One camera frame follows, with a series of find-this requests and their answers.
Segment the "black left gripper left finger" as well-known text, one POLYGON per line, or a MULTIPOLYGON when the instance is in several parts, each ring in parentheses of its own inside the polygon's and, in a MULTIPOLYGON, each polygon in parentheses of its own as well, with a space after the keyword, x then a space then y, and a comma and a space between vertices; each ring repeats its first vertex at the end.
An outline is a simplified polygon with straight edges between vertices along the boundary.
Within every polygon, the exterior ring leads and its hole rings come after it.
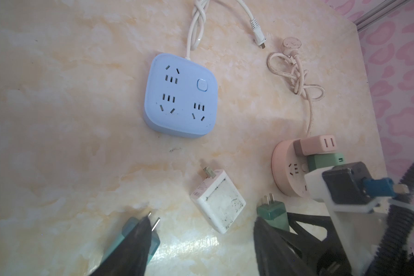
POLYGON ((143 276, 152 241, 152 225, 148 216, 131 217, 123 226, 118 244, 93 272, 93 276, 143 276))

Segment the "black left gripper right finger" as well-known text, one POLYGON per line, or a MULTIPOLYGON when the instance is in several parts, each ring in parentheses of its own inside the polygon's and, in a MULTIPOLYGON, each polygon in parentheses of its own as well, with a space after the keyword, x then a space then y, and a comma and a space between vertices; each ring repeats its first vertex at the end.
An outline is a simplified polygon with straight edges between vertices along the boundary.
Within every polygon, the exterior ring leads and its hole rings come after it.
POLYGON ((254 248, 260 276, 314 276, 272 226, 258 217, 254 224, 254 248))

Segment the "green plug adapter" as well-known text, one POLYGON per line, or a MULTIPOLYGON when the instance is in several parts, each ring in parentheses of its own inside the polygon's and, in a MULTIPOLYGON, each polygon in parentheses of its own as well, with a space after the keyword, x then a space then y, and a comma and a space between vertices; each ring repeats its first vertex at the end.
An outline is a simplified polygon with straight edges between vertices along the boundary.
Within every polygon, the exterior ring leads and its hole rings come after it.
POLYGON ((326 153, 307 156, 308 169, 314 171, 325 167, 334 167, 345 164, 345 156, 342 153, 326 153))
POLYGON ((277 201, 274 194, 265 195, 262 203, 256 208, 257 215, 270 226, 289 232, 288 213, 283 202, 277 201))

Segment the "teal plug adapter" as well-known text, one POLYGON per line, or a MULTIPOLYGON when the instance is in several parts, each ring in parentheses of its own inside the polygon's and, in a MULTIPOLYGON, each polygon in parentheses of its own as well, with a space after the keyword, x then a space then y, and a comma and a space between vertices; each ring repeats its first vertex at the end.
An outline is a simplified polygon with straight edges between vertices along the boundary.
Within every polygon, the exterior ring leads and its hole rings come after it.
POLYGON ((111 271, 118 267, 120 270, 134 268, 144 270, 161 244, 155 229, 160 218, 151 225, 149 215, 139 219, 131 217, 123 226, 117 238, 104 251, 101 269, 111 271))

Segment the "pink plug adapter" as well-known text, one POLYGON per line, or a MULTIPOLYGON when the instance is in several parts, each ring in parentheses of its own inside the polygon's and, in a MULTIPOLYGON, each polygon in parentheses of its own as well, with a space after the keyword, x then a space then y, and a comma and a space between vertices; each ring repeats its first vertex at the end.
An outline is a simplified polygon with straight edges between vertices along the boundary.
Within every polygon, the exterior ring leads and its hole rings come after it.
POLYGON ((333 152, 338 149, 334 135, 318 135, 293 142, 297 156, 310 156, 333 152))

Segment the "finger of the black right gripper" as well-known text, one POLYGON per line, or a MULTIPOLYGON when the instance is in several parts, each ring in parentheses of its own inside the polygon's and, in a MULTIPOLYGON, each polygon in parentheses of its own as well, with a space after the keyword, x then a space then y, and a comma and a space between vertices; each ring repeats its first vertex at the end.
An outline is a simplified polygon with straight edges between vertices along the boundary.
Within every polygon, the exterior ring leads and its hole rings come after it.
POLYGON ((351 275, 347 255, 329 216, 288 213, 287 218, 294 233, 284 233, 282 238, 316 275, 351 275), (318 239, 304 224, 325 229, 326 237, 318 239))

